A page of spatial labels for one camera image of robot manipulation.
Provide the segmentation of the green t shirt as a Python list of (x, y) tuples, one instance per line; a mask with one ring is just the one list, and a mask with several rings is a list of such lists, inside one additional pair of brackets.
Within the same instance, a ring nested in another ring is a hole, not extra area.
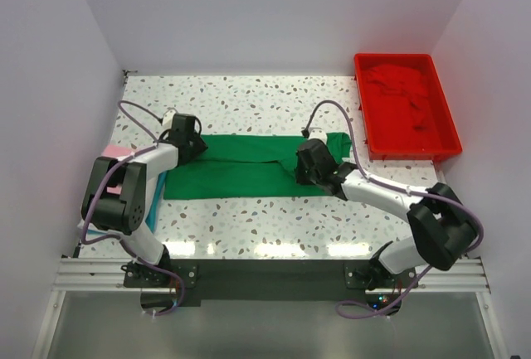
[(207, 150), (168, 171), (163, 198), (202, 200), (238, 197), (324, 196), (296, 181), (301, 136), (204, 135)]

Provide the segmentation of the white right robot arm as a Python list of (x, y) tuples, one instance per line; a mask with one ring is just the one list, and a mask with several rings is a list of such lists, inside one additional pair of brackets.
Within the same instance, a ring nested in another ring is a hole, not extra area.
[(484, 236), (477, 218), (446, 184), (411, 187), (366, 173), (357, 164), (337, 162), (326, 144), (311, 138), (297, 152), (296, 181), (313, 184), (330, 196), (385, 211), (411, 230), (411, 237), (387, 242), (353, 277), (367, 290), (387, 287), (403, 272), (424, 264), (449, 270)]

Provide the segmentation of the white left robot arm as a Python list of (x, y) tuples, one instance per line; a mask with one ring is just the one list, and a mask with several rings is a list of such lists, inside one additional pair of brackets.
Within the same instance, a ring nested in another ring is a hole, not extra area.
[(117, 240), (132, 260), (123, 271), (150, 287), (180, 288), (167, 247), (147, 225), (159, 176), (190, 163), (207, 150), (202, 124), (190, 114), (169, 112), (152, 146), (118, 159), (98, 157), (81, 206), (81, 242)]

